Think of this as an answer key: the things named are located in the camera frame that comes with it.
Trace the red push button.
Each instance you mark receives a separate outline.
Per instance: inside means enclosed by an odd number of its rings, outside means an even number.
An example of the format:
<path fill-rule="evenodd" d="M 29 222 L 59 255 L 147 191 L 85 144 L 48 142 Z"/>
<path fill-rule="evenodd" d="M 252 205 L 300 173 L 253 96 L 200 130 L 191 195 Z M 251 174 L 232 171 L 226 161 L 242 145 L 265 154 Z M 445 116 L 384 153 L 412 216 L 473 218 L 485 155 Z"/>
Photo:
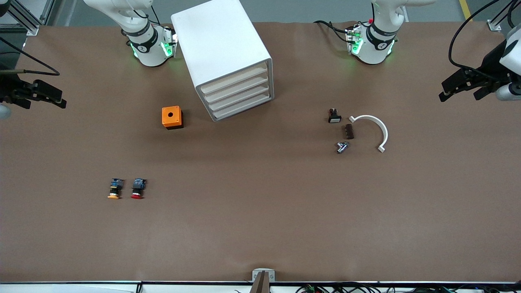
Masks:
<path fill-rule="evenodd" d="M 132 183 L 132 195 L 133 199 L 143 199 L 143 191 L 146 188 L 147 180 L 143 178 L 135 178 Z"/>

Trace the yellow push button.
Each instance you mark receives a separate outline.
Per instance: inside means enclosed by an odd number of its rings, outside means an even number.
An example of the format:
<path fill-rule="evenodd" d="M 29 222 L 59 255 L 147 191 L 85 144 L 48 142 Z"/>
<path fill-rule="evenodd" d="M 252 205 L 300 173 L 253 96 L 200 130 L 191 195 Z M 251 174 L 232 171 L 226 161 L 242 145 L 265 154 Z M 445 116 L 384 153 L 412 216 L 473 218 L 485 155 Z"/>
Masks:
<path fill-rule="evenodd" d="M 120 191 L 124 186 L 124 180 L 119 178 L 112 178 L 112 181 L 110 182 L 109 187 L 109 199 L 119 199 L 120 198 Z"/>

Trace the white curved plastic arc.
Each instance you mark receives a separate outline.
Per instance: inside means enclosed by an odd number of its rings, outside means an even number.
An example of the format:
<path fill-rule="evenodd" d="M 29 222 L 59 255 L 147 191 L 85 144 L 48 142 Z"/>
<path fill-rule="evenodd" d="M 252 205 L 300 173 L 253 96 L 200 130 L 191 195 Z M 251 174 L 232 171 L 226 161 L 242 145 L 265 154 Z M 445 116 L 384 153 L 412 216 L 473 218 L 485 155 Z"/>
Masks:
<path fill-rule="evenodd" d="M 378 117 L 375 117 L 375 116 L 372 116 L 372 115 L 359 115 L 357 117 L 354 117 L 354 116 L 350 116 L 349 117 L 349 120 L 351 123 L 355 123 L 359 120 L 368 120 L 368 121 L 371 121 L 371 122 L 374 122 L 377 126 L 379 126 L 380 130 L 382 131 L 382 134 L 383 134 L 383 140 L 382 142 L 378 145 L 377 147 L 377 150 L 381 153 L 384 153 L 385 152 L 385 145 L 389 139 L 389 131 L 387 129 L 387 126 L 385 125 L 385 123 L 379 119 Z"/>

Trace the brown table cover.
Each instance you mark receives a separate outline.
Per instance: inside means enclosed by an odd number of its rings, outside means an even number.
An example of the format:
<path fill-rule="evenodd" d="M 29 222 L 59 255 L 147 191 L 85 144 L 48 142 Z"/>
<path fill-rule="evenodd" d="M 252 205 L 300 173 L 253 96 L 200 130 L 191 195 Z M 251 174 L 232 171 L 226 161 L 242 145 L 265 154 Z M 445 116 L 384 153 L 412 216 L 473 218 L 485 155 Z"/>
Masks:
<path fill-rule="evenodd" d="M 221 122 L 184 60 L 147 68 L 118 28 L 28 38 L 67 108 L 0 120 L 0 282 L 521 280 L 521 101 L 439 101 L 458 23 L 407 23 L 378 66 L 316 24 L 255 27 L 275 100 Z M 176 105 L 184 128 L 167 130 Z M 387 126 L 384 153 L 359 115 Z"/>

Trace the aluminium frame profile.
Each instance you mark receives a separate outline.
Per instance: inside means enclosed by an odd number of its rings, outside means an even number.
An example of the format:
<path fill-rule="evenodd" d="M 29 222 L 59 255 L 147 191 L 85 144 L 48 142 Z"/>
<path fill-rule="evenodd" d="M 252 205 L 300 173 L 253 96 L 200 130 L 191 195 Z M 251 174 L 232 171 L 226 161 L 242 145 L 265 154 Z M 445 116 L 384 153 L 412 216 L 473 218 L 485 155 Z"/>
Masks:
<path fill-rule="evenodd" d="M 521 24 L 521 0 L 506 0 L 501 4 L 501 9 L 487 19 L 488 27 L 491 31 L 510 32 L 512 28 Z"/>
<path fill-rule="evenodd" d="M 0 0 L 0 33 L 36 36 L 47 25 L 57 0 Z"/>

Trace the orange button enclosure box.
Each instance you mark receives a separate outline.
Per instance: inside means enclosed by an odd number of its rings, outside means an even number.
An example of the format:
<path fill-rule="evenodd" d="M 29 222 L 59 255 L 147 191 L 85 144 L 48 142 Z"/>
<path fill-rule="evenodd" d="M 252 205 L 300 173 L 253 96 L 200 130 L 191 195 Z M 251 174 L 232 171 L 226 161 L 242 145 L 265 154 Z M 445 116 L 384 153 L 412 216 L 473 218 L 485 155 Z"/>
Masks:
<path fill-rule="evenodd" d="M 184 128 L 184 112 L 180 106 L 163 107 L 161 121 L 167 130 Z"/>

